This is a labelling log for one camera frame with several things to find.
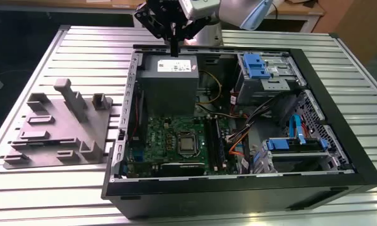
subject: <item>green motherboard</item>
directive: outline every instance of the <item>green motherboard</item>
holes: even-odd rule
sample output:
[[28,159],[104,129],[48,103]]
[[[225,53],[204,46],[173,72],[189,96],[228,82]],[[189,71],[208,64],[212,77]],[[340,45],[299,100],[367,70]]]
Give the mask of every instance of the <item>green motherboard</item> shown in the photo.
[[[209,155],[204,117],[153,117],[148,120],[147,143],[129,149],[129,172],[140,177],[151,176],[145,168],[163,162],[200,162],[207,174],[225,174],[209,170]],[[229,119],[219,118],[221,136],[229,134]]]

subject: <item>white sticker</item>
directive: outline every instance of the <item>white sticker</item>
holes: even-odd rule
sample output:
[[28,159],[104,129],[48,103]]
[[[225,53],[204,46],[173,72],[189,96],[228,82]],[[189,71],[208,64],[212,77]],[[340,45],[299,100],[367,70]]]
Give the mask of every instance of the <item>white sticker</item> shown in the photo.
[[191,72],[191,60],[159,60],[159,72]]
[[245,167],[245,169],[249,169],[249,163],[244,158],[241,159],[241,165]]
[[236,96],[231,96],[231,104],[236,104]]
[[269,67],[269,68],[268,68],[268,71],[269,71],[269,72],[277,72],[277,68],[276,68],[276,67]]

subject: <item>yellow wire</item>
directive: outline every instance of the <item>yellow wire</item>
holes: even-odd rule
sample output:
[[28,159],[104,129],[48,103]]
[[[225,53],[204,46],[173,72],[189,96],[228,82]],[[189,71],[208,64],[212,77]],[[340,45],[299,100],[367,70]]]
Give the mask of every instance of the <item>yellow wire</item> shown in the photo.
[[221,96],[221,83],[220,83],[220,81],[217,80],[217,78],[215,77],[215,75],[211,74],[208,71],[204,71],[204,70],[199,70],[199,71],[207,73],[207,74],[213,78],[213,80],[216,81],[216,83],[219,84],[219,87],[220,87],[220,92],[219,92],[219,95],[216,96],[215,99],[212,99],[211,101],[207,101],[207,102],[199,102],[199,103],[197,103],[197,104],[200,104],[200,105],[205,105],[205,104],[212,103],[213,101],[216,101],[216,100],[220,98],[220,96]]
[[224,115],[224,116],[227,116],[227,117],[229,117],[229,118],[241,118],[240,116],[236,116],[236,115],[228,115],[228,114],[224,114],[224,113],[212,113],[212,114],[220,114],[220,115]]

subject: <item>open computer tower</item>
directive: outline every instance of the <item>open computer tower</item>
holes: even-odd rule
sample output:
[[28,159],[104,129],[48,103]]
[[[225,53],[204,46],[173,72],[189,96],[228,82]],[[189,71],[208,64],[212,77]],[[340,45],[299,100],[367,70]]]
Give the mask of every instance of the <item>open computer tower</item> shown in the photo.
[[103,198],[128,218],[313,209],[377,170],[300,49],[135,46]]

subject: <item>power supply label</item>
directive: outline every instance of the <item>power supply label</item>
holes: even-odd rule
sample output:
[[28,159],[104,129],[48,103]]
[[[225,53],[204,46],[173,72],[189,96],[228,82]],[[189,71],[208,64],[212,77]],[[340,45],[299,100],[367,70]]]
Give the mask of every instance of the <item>power supply label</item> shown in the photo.
[[159,72],[191,72],[191,60],[159,60]]

